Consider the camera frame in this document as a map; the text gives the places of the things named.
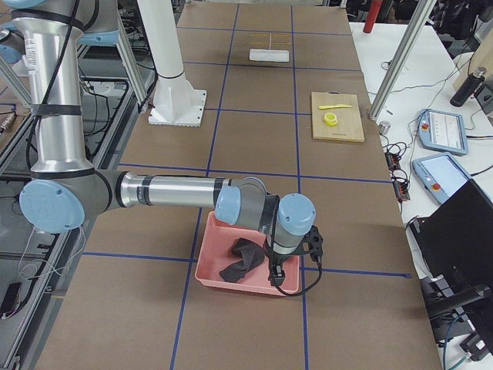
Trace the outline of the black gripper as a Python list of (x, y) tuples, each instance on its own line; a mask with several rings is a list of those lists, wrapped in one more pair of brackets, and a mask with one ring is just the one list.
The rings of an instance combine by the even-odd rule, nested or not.
[(277, 252), (272, 252), (269, 255), (269, 270), (270, 270), (270, 284), (273, 287), (280, 287), (285, 280), (285, 273), (283, 265), (285, 262), (289, 261), (292, 257), (288, 254), (278, 254)]

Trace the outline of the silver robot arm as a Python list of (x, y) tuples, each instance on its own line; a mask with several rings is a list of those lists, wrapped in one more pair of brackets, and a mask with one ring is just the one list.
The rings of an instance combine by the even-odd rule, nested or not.
[(33, 133), (38, 159), (19, 195), (27, 221), (60, 234), (108, 210), (173, 205), (212, 208), (216, 218), (267, 236), (269, 280), (279, 288), (283, 263), (307, 254), (322, 261), (322, 237), (313, 203), (291, 193), (270, 194), (253, 177), (140, 176), (97, 170), (86, 156), (77, 45), (114, 45), (119, 12), (114, 1), (12, 1), (13, 25), (21, 32), (29, 71)]

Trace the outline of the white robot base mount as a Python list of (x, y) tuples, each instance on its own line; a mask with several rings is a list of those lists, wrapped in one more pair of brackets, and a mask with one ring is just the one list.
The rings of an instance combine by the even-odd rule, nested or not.
[(142, 0), (138, 6), (158, 76), (149, 123), (200, 126), (207, 92), (186, 77), (171, 2)]

